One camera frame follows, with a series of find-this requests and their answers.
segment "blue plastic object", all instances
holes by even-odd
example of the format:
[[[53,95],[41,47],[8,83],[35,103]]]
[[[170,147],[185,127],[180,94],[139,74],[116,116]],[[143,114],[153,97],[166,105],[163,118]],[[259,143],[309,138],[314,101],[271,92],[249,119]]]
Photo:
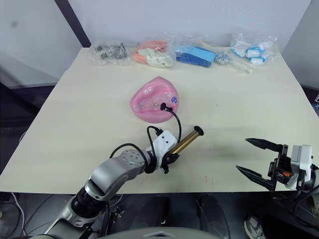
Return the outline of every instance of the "blue plastic object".
[[[176,50],[176,53],[180,54],[176,57],[177,61],[203,67],[210,67],[216,56],[214,52],[198,46],[182,46]]]

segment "shoe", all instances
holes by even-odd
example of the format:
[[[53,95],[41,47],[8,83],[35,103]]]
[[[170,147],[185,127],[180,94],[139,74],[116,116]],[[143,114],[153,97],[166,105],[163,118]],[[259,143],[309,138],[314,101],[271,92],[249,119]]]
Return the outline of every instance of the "shoe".
[[[263,227],[256,217],[249,216],[248,219],[244,221],[244,228],[250,239],[266,239]]]

